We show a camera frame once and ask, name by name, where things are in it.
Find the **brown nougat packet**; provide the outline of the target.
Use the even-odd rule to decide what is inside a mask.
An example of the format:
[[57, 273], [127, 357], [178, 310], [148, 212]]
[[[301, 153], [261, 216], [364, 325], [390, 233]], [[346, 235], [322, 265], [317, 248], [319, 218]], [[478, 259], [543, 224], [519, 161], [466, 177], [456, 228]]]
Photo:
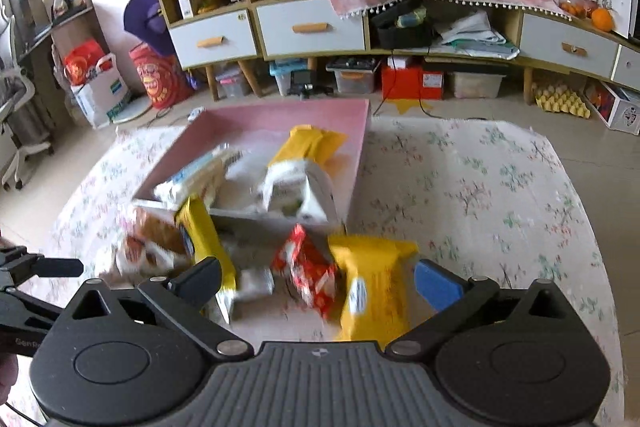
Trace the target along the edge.
[[157, 218], [141, 207], [134, 208], [134, 221], [131, 234], [142, 241], [149, 241], [172, 251], [178, 255], [185, 255], [182, 236], [175, 225]]

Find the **yellow chip packet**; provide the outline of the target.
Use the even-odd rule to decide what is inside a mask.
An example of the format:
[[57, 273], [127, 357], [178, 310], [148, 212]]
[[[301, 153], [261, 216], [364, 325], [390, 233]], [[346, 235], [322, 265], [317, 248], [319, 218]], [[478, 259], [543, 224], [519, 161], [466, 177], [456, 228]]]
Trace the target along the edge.
[[184, 248], [195, 262], [215, 258], [220, 263], [221, 283], [216, 301], [222, 318], [230, 325], [233, 300], [238, 290], [236, 270], [231, 257], [222, 246], [204, 202], [198, 195], [190, 195], [182, 203], [175, 215], [175, 224], [182, 235]]

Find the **white nut kernel packet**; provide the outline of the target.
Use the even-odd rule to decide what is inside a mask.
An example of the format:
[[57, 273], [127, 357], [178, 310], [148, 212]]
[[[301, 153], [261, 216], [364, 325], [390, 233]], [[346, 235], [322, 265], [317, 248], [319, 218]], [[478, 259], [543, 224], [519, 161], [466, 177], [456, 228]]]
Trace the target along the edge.
[[115, 268], [123, 277], [168, 277], [192, 265], [192, 258], [170, 251], [152, 241], [126, 235], [115, 254]]

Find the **yellow Members Mark packet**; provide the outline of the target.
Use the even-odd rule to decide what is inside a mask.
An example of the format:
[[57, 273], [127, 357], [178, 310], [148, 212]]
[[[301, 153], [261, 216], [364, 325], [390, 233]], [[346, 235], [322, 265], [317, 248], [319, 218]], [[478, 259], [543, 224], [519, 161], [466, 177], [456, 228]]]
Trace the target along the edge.
[[405, 264], [419, 251], [409, 241], [331, 235], [329, 250], [346, 282], [340, 341], [375, 341], [385, 348], [409, 332]]

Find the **cream white wafer packet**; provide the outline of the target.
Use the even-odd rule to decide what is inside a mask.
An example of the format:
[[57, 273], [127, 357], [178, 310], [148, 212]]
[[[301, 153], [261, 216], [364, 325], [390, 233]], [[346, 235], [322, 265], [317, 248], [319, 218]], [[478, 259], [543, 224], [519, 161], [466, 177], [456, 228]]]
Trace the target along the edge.
[[243, 156], [242, 150], [221, 144], [182, 167], [153, 188], [153, 195], [167, 208], [178, 209], [190, 196], [198, 196], [206, 208], [216, 202], [228, 169]]

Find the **red snack packet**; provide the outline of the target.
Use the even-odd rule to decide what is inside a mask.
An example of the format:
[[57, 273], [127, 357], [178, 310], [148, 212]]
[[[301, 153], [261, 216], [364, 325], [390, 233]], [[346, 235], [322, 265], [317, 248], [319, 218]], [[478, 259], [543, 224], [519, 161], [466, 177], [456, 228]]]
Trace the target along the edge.
[[271, 270], [288, 277], [308, 308], [327, 319], [334, 307], [338, 268], [324, 257], [303, 225], [294, 225], [271, 261]]

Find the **white green snack packet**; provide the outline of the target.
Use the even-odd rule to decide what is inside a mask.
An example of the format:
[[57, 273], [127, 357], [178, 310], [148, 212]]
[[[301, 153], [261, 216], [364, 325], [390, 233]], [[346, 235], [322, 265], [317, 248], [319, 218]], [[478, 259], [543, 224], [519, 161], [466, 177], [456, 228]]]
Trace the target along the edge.
[[331, 177], [313, 160], [275, 162], [266, 169], [257, 193], [265, 212], [302, 221], [338, 220]]

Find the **plain yellow snack packet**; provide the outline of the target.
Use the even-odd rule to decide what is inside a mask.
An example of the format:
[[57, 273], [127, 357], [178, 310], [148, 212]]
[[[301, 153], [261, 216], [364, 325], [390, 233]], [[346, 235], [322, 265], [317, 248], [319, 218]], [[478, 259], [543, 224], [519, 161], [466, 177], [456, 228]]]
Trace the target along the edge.
[[312, 161], [322, 170], [326, 170], [326, 164], [346, 141], [345, 133], [314, 127], [311, 124], [300, 124], [291, 129], [288, 139], [269, 161], [268, 166], [272, 167], [283, 161], [304, 160]]

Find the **silver foil packet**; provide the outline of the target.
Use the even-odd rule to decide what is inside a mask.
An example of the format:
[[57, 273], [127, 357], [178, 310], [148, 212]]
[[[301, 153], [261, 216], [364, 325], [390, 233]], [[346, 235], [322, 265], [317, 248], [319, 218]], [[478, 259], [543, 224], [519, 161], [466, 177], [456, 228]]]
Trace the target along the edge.
[[274, 278], [268, 267], [241, 270], [236, 277], [234, 303], [251, 303], [273, 294]]

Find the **floral white tablecloth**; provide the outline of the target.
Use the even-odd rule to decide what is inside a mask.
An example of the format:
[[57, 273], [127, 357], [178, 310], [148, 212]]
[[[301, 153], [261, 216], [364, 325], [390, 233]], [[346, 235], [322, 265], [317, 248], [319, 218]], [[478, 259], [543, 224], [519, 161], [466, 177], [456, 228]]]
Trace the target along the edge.
[[[55, 221], [51, 251], [111, 263], [132, 196], [186, 129], [122, 130]], [[624, 417], [624, 370], [613, 293], [596, 236], [551, 143], [504, 121], [369, 118], [347, 225], [340, 230], [416, 243], [460, 277], [506, 288], [537, 279], [562, 289], [611, 367], [597, 421]]]

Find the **white office chair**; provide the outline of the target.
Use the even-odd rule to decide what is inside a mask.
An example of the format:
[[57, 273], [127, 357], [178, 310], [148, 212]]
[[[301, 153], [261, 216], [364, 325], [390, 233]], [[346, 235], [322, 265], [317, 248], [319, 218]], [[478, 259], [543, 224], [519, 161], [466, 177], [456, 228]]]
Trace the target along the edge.
[[15, 18], [1, 12], [1, 187], [24, 186], [26, 162], [54, 154], [51, 132], [36, 105], [36, 87], [17, 64]]

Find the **pink cardboard box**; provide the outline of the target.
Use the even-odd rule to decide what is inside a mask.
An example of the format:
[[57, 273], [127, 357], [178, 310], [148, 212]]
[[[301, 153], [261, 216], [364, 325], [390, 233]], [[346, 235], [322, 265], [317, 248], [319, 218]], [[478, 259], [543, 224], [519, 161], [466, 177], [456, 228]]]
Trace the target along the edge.
[[214, 207], [209, 210], [215, 225], [231, 228], [252, 221], [270, 227], [292, 225], [292, 218], [268, 215], [257, 210], [255, 204], [257, 187], [264, 179], [268, 162], [299, 124], [346, 135], [343, 145], [326, 163], [336, 216], [326, 222], [308, 222], [317, 230], [344, 227], [349, 220], [369, 124], [369, 101], [365, 98], [306, 101], [281, 98], [274, 102], [207, 109], [179, 134], [142, 181], [132, 202], [170, 221], [175, 210], [154, 196], [154, 188], [216, 146], [228, 145], [239, 150], [241, 157], [230, 166]]

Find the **white shopping bag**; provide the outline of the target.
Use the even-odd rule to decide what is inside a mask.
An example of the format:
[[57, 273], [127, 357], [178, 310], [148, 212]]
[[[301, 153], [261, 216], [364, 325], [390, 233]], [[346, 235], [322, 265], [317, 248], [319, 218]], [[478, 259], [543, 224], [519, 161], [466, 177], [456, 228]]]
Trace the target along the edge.
[[64, 75], [70, 90], [93, 129], [108, 126], [128, 105], [131, 93], [114, 53], [89, 39], [64, 57]]

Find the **red storage box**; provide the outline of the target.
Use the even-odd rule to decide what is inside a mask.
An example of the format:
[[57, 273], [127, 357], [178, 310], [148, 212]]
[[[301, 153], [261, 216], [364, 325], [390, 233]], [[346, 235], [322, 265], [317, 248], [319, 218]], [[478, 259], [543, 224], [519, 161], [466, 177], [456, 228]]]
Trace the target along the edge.
[[444, 73], [430, 72], [422, 65], [384, 66], [381, 79], [383, 98], [389, 100], [441, 100], [444, 95]]

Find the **red monkey face bag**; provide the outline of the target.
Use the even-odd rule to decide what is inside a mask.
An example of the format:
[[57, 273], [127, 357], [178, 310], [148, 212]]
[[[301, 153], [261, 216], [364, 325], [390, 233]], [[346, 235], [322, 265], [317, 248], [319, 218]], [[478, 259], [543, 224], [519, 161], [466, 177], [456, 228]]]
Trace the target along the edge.
[[129, 57], [154, 108], [171, 108], [194, 93], [175, 55], [161, 56], [142, 42]]

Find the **yellow egg tray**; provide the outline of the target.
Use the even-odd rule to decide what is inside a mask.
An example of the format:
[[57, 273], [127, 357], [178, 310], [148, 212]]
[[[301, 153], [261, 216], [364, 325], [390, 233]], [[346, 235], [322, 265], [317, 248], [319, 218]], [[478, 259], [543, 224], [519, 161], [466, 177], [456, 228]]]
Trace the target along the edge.
[[564, 83], [535, 88], [534, 100], [539, 108], [548, 113], [562, 113], [584, 119], [591, 116], [584, 99]]

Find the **black basket on shelf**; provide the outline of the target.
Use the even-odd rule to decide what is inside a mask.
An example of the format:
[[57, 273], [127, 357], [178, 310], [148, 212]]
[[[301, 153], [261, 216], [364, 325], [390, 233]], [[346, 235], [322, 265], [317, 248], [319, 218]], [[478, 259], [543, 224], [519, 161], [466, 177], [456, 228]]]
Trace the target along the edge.
[[382, 49], [429, 48], [439, 38], [425, 0], [400, 0], [372, 17], [371, 25]]

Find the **purple plush toy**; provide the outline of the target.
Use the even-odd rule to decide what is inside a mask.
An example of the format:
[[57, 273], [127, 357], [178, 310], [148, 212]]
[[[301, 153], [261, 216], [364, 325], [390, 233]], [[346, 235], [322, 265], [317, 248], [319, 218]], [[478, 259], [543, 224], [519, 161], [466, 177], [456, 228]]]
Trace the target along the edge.
[[129, 0], [122, 22], [128, 34], [148, 44], [160, 56], [175, 54], [158, 0]]

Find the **wooden white drawer cabinet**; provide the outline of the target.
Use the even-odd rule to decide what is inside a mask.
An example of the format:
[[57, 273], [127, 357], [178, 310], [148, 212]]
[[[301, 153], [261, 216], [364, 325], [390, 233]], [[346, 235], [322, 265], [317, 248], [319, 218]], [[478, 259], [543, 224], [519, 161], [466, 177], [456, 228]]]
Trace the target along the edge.
[[245, 63], [256, 58], [416, 55], [430, 62], [497, 65], [511, 63], [530, 78], [536, 69], [576, 72], [616, 86], [639, 87], [639, 49], [590, 23], [524, 10], [431, 2], [431, 11], [448, 6], [482, 10], [496, 31], [515, 46], [511, 55], [473, 52], [436, 40], [429, 48], [382, 49], [374, 40], [376, 14], [341, 18], [329, 0], [241, 0], [201, 15], [183, 18], [178, 0], [158, 0], [180, 65], [212, 68], [217, 63]]

